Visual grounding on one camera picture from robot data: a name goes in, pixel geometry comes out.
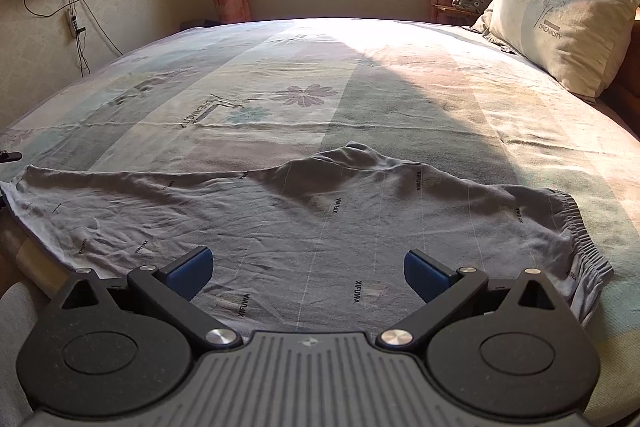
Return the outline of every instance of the bedside table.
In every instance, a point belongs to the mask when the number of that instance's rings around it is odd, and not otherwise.
[[[442,4],[434,4],[433,7],[440,12],[440,15],[446,16],[448,23],[452,26],[471,26],[482,15]]]

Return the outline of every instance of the flower pattern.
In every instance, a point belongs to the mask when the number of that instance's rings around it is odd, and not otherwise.
[[[229,123],[259,122],[270,114],[271,111],[263,107],[241,107],[237,111],[232,111],[225,121]]]
[[[312,105],[322,105],[326,96],[338,94],[331,87],[321,87],[320,84],[313,84],[306,89],[298,86],[291,86],[284,91],[278,91],[272,100],[284,102],[284,105],[292,105],[298,102],[300,107],[311,107]]]

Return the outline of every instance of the ribbed surface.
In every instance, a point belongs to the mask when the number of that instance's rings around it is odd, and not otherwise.
[[[256,333],[248,346],[204,357],[191,380],[129,418],[70,422],[38,413],[25,427],[505,427],[447,403],[412,357],[364,334]],[[579,426],[573,416],[546,427]]]

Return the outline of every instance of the metal bolt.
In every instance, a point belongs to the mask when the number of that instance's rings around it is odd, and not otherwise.
[[[204,338],[209,344],[226,346],[227,344],[234,343],[238,338],[238,334],[226,328],[216,328],[215,330],[208,331]]]
[[[380,339],[389,346],[406,346],[414,336],[406,330],[386,330],[380,335]]]

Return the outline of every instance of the patterned wallpaper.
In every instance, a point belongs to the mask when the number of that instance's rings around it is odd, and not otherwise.
[[[66,0],[27,0],[51,13]],[[116,45],[127,53],[177,29],[172,0],[87,0]],[[78,5],[87,28],[84,52],[92,71],[113,54],[88,12]],[[80,77],[78,54],[64,11],[49,18],[28,13],[22,0],[0,0],[0,130]]]

